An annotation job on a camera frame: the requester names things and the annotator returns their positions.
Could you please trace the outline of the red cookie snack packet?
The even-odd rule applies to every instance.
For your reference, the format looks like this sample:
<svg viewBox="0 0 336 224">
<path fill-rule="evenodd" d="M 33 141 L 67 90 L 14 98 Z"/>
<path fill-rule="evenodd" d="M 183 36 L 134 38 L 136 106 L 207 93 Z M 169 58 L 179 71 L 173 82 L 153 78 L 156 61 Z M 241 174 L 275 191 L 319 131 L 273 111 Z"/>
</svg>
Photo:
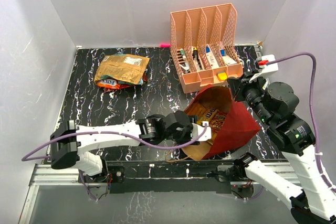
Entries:
<svg viewBox="0 0 336 224">
<path fill-rule="evenodd" d="M 227 113 L 218 111 L 210 120 L 209 125 L 212 132 L 218 133 L 218 131 L 223 127 Z"/>
</svg>

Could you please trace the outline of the red brown paper bag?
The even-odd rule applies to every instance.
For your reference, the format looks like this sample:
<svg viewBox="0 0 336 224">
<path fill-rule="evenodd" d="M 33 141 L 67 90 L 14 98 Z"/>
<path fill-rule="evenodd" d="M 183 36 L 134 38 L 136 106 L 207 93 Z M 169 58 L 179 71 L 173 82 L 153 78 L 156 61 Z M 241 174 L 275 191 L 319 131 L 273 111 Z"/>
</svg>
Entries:
<svg viewBox="0 0 336 224">
<path fill-rule="evenodd" d="M 245 105 L 234 101 L 230 89 L 226 86 L 211 84 L 205 86 L 197 93 L 189 106 L 196 102 L 206 108 L 215 108 L 225 112 L 227 116 L 223 127 L 218 133 L 212 132 L 210 140 L 181 149 L 186 155 L 185 159 L 201 161 L 226 151 L 235 150 L 247 144 L 260 130 L 260 126 L 247 111 Z"/>
</svg>

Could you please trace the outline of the gold snack bag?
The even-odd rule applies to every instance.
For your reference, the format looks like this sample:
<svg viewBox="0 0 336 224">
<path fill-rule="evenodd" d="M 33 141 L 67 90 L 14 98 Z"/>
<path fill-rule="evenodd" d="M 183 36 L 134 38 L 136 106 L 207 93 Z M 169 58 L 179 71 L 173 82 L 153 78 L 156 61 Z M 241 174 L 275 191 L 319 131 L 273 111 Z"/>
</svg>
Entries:
<svg viewBox="0 0 336 224">
<path fill-rule="evenodd" d="M 118 81 L 138 84 L 150 61 L 148 57 L 130 54 L 105 56 L 96 71 L 94 82 L 111 78 Z"/>
</svg>

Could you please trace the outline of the Fox's fruits candy bag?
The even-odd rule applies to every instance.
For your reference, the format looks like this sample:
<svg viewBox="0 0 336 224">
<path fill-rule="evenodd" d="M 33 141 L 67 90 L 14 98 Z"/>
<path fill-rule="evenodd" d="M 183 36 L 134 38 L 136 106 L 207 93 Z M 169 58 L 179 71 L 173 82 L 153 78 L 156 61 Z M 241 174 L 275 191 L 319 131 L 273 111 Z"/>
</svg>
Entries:
<svg viewBox="0 0 336 224">
<path fill-rule="evenodd" d="M 110 92 L 114 90 L 121 90 L 133 86 L 133 84 L 123 83 L 122 81 L 106 78 L 99 80 L 96 85 L 104 89 L 104 92 Z"/>
</svg>

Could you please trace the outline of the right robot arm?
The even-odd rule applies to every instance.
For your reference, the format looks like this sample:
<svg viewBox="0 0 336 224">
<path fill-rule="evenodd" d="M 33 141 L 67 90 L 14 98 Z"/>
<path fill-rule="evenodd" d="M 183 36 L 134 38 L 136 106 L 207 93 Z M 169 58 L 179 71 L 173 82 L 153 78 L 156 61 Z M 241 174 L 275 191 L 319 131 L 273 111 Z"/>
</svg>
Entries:
<svg viewBox="0 0 336 224">
<path fill-rule="evenodd" d="M 309 124 L 295 115 L 299 98 L 292 87 L 273 82 L 264 88 L 265 78 L 252 73 L 227 82 L 235 101 L 246 101 L 267 127 L 267 135 L 288 160 L 299 179 L 294 185 L 246 153 L 234 160 L 226 174 L 240 180 L 251 179 L 274 194 L 290 210 L 297 223 L 335 223 L 335 192 L 323 180 L 315 156 L 317 137 Z"/>
</svg>

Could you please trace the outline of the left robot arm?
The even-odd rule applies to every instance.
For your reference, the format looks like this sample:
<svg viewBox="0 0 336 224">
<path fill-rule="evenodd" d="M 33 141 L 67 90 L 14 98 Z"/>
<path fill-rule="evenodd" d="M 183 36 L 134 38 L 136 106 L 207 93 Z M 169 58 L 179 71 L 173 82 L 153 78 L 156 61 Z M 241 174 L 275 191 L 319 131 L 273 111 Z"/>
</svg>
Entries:
<svg viewBox="0 0 336 224">
<path fill-rule="evenodd" d="M 172 140 L 175 149 L 205 142 L 211 137 L 210 126 L 197 116 L 183 111 L 166 116 L 154 114 L 145 119 L 108 126 L 76 125 L 73 120 L 62 124 L 50 136 L 51 167 L 55 170 L 75 168 L 96 181 L 108 177 L 108 168 L 102 157 L 93 150 L 109 147 L 137 147 L 145 145 L 162 149 L 160 143 Z"/>
</svg>

